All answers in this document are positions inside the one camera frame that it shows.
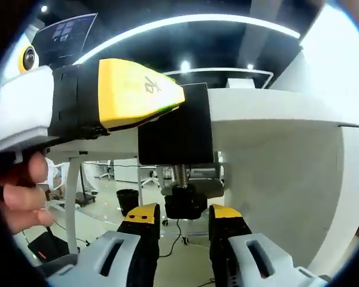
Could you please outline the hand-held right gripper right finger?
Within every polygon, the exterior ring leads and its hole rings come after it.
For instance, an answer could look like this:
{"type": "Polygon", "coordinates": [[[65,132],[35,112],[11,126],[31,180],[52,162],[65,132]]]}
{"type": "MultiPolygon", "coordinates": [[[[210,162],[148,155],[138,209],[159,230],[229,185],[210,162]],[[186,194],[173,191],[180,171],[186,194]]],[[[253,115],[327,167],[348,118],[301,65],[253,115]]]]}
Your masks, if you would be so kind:
{"type": "Polygon", "coordinates": [[[237,210],[209,207],[209,258],[216,286],[327,286],[261,233],[252,233],[237,210]]]}

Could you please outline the person's left hand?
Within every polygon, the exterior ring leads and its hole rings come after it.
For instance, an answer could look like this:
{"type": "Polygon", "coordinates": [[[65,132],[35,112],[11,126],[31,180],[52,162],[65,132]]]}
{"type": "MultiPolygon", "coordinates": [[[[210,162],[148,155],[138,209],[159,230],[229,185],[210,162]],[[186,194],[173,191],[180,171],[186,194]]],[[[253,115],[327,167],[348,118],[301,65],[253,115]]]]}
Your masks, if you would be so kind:
{"type": "Polygon", "coordinates": [[[40,152],[0,175],[0,209],[11,234],[34,226],[53,225],[53,215],[45,207],[45,191],[37,186],[47,179],[47,175],[48,165],[40,152]]]}

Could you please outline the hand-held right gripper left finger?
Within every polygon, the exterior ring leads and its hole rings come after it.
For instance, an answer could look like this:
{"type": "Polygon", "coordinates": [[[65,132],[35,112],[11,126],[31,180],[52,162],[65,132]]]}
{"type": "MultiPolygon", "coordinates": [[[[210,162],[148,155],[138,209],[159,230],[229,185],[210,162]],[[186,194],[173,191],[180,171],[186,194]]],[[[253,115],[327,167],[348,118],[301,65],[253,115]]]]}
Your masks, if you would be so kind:
{"type": "Polygon", "coordinates": [[[107,231],[47,278],[50,286],[153,286],[159,259],[160,206],[132,209],[117,231],[107,231]]]}

